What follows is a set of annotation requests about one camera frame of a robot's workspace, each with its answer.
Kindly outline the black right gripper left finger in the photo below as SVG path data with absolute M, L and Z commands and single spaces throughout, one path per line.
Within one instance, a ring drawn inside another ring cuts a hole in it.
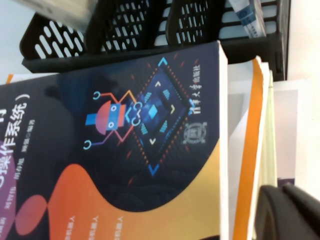
M 255 214 L 258 240 L 318 240 L 320 216 L 303 216 L 283 187 L 263 185 Z

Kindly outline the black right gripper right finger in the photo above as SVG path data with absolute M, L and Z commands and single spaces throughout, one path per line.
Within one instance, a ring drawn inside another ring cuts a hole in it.
M 290 198 L 304 217 L 320 216 L 320 201 L 307 192 L 292 184 L 284 185 L 282 191 Z

